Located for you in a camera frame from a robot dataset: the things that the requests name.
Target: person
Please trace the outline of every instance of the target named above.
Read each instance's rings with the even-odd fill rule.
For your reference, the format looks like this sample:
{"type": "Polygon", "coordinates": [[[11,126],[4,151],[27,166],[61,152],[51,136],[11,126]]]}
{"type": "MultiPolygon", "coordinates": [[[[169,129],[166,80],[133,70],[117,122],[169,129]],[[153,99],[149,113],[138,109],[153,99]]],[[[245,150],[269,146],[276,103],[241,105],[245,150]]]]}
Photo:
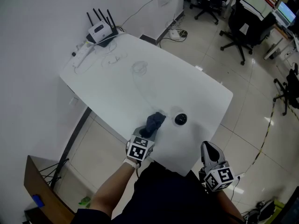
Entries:
{"type": "Polygon", "coordinates": [[[222,190],[208,194],[192,171],[183,177],[157,162],[143,170],[134,184],[131,200],[111,220],[136,164],[137,160],[125,159],[96,192],[89,209],[78,209],[71,224],[243,222],[240,212],[222,190]]]}

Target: tiled floor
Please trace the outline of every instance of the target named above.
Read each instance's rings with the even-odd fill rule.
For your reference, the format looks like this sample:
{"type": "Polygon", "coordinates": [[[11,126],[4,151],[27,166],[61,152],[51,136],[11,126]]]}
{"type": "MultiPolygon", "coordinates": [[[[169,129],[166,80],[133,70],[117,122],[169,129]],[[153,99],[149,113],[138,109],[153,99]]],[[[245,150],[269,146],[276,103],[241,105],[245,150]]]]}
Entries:
{"type": "MultiPolygon", "coordinates": [[[[224,150],[236,174],[246,172],[235,188],[233,202],[240,212],[273,196],[287,202],[299,185],[299,121],[291,112],[284,117],[281,115],[281,101],[276,103],[263,152],[250,166],[263,143],[272,99],[278,93],[273,79],[278,78],[283,82],[283,77],[288,73],[288,64],[281,64],[284,54],[274,61],[263,59],[263,54],[279,40],[280,35],[273,31],[269,39],[254,48],[253,55],[245,51],[246,63],[241,66],[236,47],[220,51],[220,46],[230,42],[225,36],[219,36],[219,31],[226,27],[226,23],[221,20],[216,26],[209,14],[202,15],[196,21],[193,17],[198,12],[196,8],[185,9],[186,16],[180,25],[188,32],[184,42],[163,40],[161,46],[189,64],[198,66],[234,94],[212,139],[224,150]]],[[[296,60],[298,56],[294,55],[290,63],[296,60]]],[[[91,196],[125,157],[124,144],[97,121],[98,117],[92,113],[69,153],[70,163],[62,171],[64,179],[56,187],[58,194],[74,211],[79,207],[77,203],[80,199],[91,196]]],[[[142,163],[139,171],[149,163],[142,163]]],[[[201,167],[199,160],[192,170],[197,173],[201,167]]],[[[136,179],[134,174],[113,216],[121,213],[131,198],[136,179]]],[[[232,196],[232,190],[232,185],[225,190],[229,197],[232,196]]]]}

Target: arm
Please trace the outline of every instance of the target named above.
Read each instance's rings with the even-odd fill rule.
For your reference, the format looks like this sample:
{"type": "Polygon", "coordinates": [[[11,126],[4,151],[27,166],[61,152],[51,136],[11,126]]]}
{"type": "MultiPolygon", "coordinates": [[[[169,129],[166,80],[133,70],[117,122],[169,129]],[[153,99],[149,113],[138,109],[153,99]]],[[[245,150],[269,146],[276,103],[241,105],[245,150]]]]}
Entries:
{"type": "Polygon", "coordinates": [[[91,201],[90,209],[100,210],[111,217],[134,171],[130,164],[123,163],[99,188],[91,201]]]}
{"type": "MultiPolygon", "coordinates": [[[[236,218],[244,221],[242,215],[238,211],[238,209],[235,207],[235,205],[230,201],[228,196],[226,196],[225,192],[223,190],[212,193],[214,195],[216,202],[218,203],[219,207],[226,213],[235,216],[236,218]]],[[[227,215],[228,221],[230,224],[238,224],[236,220],[231,218],[229,215],[227,215]]]]}

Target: white wall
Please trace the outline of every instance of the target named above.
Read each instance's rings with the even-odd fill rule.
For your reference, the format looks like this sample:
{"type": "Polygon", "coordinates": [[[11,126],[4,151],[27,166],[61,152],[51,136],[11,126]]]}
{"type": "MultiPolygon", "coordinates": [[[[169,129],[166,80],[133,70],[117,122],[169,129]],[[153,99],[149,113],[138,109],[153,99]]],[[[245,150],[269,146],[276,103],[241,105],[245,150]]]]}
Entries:
{"type": "MultiPolygon", "coordinates": [[[[117,24],[149,0],[0,0],[0,220],[24,221],[32,203],[23,186],[28,154],[59,160],[85,104],[59,72],[90,24],[86,11],[109,8],[117,24]]],[[[183,0],[157,0],[124,26],[137,37],[158,38],[183,0]]]]}

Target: computer monitor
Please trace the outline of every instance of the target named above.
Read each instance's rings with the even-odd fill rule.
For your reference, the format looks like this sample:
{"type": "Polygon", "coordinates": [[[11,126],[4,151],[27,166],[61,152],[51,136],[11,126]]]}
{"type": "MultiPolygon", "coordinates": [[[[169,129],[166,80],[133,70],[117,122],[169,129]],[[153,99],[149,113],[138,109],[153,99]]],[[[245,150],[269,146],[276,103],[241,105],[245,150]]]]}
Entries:
{"type": "Polygon", "coordinates": [[[299,223],[299,187],[287,202],[285,207],[274,219],[272,224],[298,224],[299,223]]]}
{"type": "Polygon", "coordinates": [[[283,14],[283,16],[292,23],[295,19],[296,15],[287,7],[287,5],[284,2],[281,2],[278,10],[283,14]]]}

